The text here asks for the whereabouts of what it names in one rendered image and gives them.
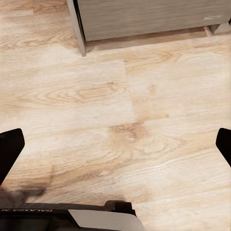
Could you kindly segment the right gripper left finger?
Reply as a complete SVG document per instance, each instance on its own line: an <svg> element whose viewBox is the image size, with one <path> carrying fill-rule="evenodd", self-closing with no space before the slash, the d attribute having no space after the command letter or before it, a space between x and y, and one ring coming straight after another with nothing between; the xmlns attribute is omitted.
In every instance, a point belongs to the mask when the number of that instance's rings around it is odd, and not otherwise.
<svg viewBox="0 0 231 231"><path fill-rule="evenodd" d="M25 146L21 128L0 133L0 186Z"/></svg>

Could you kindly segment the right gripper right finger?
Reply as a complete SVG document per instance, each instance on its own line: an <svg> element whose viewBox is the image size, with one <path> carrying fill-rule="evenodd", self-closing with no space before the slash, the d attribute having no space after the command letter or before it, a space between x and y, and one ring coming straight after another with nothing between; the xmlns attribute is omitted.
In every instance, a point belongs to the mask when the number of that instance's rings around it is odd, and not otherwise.
<svg viewBox="0 0 231 231"><path fill-rule="evenodd" d="M226 161L231 167L231 130L220 128L218 131L216 146L222 153Z"/></svg>

